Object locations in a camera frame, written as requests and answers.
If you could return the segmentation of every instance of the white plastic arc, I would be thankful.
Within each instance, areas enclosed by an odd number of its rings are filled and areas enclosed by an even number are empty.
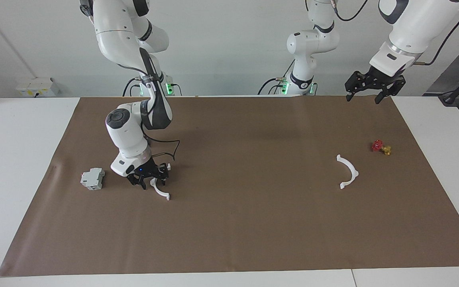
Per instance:
[[[163,193],[162,191],[159,190],[159,188],[157,187],[157,178],[153,178],[151,181],[150,181],[150,185],[152,187],[155,188],[155,191],[160,195],[160,196],[164,196],[166,198],[166,200],[169,200],[169,194],[168,193]]]
[[[355,180],[355,178],[357,176],[359,176],[359,172],[355,169],[355,167],[352,165],[351,162],[349,162],[347,159],[342,158],[341,155],[338,154],[336,159],[337,159],[338,162],[344,163],[344,165],[346,165],[350,169],[350,171],[352,172],[352,179],[350,179],[350,181],[347,181],[347,182],[341,182],[341,184],[339,185],[339,187],[341,187],[341,189],[344,189],[345,186],[347,186],[350,183],[352,183]]]

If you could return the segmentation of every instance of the black mount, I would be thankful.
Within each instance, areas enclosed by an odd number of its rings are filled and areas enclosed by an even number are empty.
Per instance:
[[[93,16],[93,0],[80,0],[79,8],[87,17]]]
[[[132,185],[140,185],[143,189],[146,189],[145,178],[154,177],[160,179],[162,185],[166,185],[166,179],[169,178],[169,171],[165,163],[157,166],[150,158],[144,165],[140,165],[134,170],[133,174],[129,174],[127,179]]]
[[[313,78],[311,78],[311,80],[303,81],[303,80],[300,80],[297,77],[293,76],[293,72],[290,73],[290,79],[292,80],[292,83],[297,85],[298,88],[301,89],[301,90],[307,89],[309,87],[309,85],[311,85],[311,83],[313,83],[313,79],[314,78],[315,78],[315,76],[313,76]]]
[[[395,96],[405,85],[405,77],[401,75],[403,71],[399,71],[395,76],[390,77],[375,67],[371,67],[368,73],[364,75],[355,71],[353,75],[346,81],[345,89],[349,94],[346,100],[350,102],[356,93],[367,89],[381,90],[375,98],[375,103],[378,105],[384,98]]]

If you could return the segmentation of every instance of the robotic arm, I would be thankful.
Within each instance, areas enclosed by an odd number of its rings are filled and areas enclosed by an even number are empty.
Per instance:
[[[107,116],[109,136],[120,150],[111,169],[143,188],[148,177],[164,183],[168,168],[153,161],[142,126],[165,129],[173,120],[164,92],[167,76],[157,58],[149,54],[166,50],[169,38],[146,19],[149,0],[80,0],[80,9],[95,26],[102,54],[120,67],[137,71],[141,89],[150,95],[149,100],[122,104]]]
[[[348,101],[367,89],[381,90],[377,104],[397,95],[406,83],[401,73],[415,64],[450,24],[459,12],[459,0],[380,0],[379,10],[393,31],[369,62],[369,71],[355,71],[345,83]]]
[[[333,51],[339,44],[330,0],[309,0],[308,16],[314,29],[291,34],[288,38],[288,51],[295,56],[295,65],[288,75],[287,94],[308,93],[316,69],[313,54]]]

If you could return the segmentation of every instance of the table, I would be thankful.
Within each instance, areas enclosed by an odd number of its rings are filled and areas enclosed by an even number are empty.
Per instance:
[[[42,181],[78,98],[0,99],[0,264]],[[459,111],[437,98],[394,98],[433,171],[459,212]],[[14,170],[23,170],[19,174]],[[17,187],[14,194],[5,186]],[[0,285],[459,285],[459,267],[209,274],[79,275],[0,278]]]

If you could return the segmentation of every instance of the wall outlet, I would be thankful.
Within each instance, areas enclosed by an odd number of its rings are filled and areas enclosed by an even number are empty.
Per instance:
[[[27,87],[29,87],[29,83],[18,84],[15,89],[19,92],[19,95],[21,96],[33,96],[33,93],[31,93],[31,91],[29,91]]]
[[[60,89],[51,78],[36,78],[29,80],[29,83],[19,84],[16,88],[21,96],[33,97],[38,96],[58,96]]]
[[[175,89],[173,88],[173,78],[171,76],[166,76],[166,93],[168,96],[175,95]]]

